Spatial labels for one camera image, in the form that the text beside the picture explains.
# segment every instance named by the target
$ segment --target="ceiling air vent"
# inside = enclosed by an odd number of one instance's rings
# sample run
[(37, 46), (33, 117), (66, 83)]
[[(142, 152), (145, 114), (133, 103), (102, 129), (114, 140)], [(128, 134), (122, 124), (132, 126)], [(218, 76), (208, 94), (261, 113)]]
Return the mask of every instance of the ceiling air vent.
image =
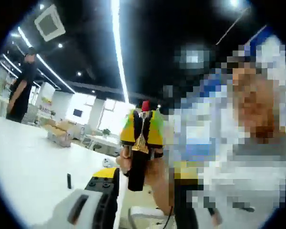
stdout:
[(41, 36), (46, 42), (66, 32), (59, 18), (55, 5), (51, 5), (34, 21)]

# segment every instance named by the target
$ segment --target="man in black shirt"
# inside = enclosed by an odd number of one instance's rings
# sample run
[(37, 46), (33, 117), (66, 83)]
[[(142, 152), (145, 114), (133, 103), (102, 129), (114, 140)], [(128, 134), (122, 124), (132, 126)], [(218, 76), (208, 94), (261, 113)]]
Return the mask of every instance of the man in black shirt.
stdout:
[(21, 123), (28, 111), (31, 88), (37, 71), (35, 58), (36, 51), (33, 47), (30, 47), (29, 52), (24, 57), (22, 73), (11, 87), (6, 118), (14, 122)]

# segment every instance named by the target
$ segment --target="ceiling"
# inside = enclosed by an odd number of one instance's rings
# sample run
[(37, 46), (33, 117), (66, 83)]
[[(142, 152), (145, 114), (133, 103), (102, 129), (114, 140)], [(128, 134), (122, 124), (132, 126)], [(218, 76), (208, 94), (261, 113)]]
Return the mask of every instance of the ceiling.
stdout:
[[(224, 61), (265, 25), (255, 19), (251, 7), (216, 45), (247, 8), (243, 2), (120, 0), (121, 50), (130, 102), (138, 104), (149, 98), (165, 103), (165, 85), (173, 86), (174, 98), (193, 91), (216, 62)], [(52, 4), (57, 7), (66, 33), (45, 42), (34, 20)], [(124, 100), (110, 0), (41, 1), (16, 26), (74, 91)], [(2, 52), (13, 62), (20, 62), (23, 56), (18, 48), (26, 52), (23, 39), (9, 36)], [(72, 93), (40, 61), (38, 68), (47, 76), (39, 73), (39, 84), (47, 81)]]

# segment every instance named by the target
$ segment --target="black shirt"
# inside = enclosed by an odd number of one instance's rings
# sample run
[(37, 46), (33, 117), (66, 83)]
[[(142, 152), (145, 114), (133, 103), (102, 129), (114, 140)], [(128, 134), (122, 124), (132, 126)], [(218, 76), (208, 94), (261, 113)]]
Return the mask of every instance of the black shirt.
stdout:
[(18, 99), (15, 101), (14, 108), (17, 110), (21, 110), (23, 112), (27, 112), (28, 110), (28, 104), (29, 104), (29, 97), (33, 85), (33, 81), (36, 77), (37, 73), (37, 67), (36, 63), (23, 63), (22, 73), (19, 76), (19, 78), (16, 80), (16, 82), (11, 87), (11, 94), (10, 99), (12, 98), (14, 92), (17, 90), (19, 84), (22, 80), (25, 80), (27, 82), (27, 86), (24, 88)]

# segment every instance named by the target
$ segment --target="cable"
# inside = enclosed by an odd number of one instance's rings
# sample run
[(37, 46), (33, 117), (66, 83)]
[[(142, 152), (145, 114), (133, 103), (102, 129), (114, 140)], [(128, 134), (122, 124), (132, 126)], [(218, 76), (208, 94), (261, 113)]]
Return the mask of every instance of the cable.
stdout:
[(166, 228), (166, 226), (167, 226), (167, 224), (168, 224), (168, 221), (170, 220), (170, 217), (171, 217), (171, 215), (172, 215), (172, 211), (173, 211), (173, 207), (171, 206), (170, 214), (168, 215), (167, 221), (166, 221), (166, 223), (165, 223), (165, 225), (164, 225), (163, 229), (165, 229), (165, 228)]

